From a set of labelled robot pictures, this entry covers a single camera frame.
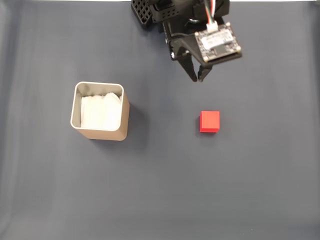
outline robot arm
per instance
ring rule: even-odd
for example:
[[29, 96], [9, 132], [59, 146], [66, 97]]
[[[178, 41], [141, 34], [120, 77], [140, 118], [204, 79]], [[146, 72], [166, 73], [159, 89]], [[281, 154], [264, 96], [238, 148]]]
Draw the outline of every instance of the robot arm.
[[[222, 16], [229, 0], [131, 0], [141, 26], [158, 24], [171, 59], [178, 61], [194, 82], [202, 82], [213, 65], [241, 57], [241, 47]], [[192, 56], [200, 63], [195, 73]]]

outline wire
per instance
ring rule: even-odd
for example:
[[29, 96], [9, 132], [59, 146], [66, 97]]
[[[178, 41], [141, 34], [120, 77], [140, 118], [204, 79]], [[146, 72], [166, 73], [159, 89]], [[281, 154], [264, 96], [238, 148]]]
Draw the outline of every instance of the wire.
[[215, 22], [215, 20], [214, 20], [212, 14], [211, 14], [208, 0], [203, 0], [203, 1], [204, 1], [204, 6], [205, 6], [206, 16], [207, 16], [207, 18], [208, 18], [208, 24], [212, 24], [212, 23]]
[[211, 0], [211, 16], [212, 18], [215, 16], [216, 11], [216, 0]]

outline black mount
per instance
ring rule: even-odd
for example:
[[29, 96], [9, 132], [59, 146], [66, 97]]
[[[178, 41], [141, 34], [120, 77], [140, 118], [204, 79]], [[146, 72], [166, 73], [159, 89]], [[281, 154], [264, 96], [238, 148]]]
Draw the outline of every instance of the black mount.
[[[217, 0], [214, 19], [219, 25], [222, 16], [229, 13], [229, 0]], [[203, 0], [131, 0], [131, 8], [139, 23], [145, 29], [152, 23], [159, 24], [164, 32], [171, 59], [178, 61], [194, 82], [202, 82], [213, 65], [240, 57], [233, 54], [204, 62], [194, 33], [207, 29], [207, 15]], [[192, 56], [200, 63], [195, 73]]]

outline circuit board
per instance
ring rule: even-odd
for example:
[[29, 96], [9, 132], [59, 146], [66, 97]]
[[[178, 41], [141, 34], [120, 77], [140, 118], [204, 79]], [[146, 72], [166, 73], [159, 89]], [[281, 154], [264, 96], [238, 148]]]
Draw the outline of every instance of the circuit board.
[[229, 22], [218, 26], [218, 31], [194, 33], [204, 62], [241, 53], [241, 47]]

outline gray surface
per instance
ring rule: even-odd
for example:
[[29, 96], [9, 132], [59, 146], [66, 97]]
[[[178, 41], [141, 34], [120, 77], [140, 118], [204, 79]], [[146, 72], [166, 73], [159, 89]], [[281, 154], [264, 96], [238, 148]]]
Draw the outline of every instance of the gray surface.
[[[243, 58], [197, 84], [128, 2], [26, 3], [1, 114], [14, 191], [0, 238], [318, 240], [319, 11], [232, 3]], [[80, 81], [123, 85], [125, 141], [72, 129]], [[217, 134], [198, 133], [201, 110], [221, 112]]]

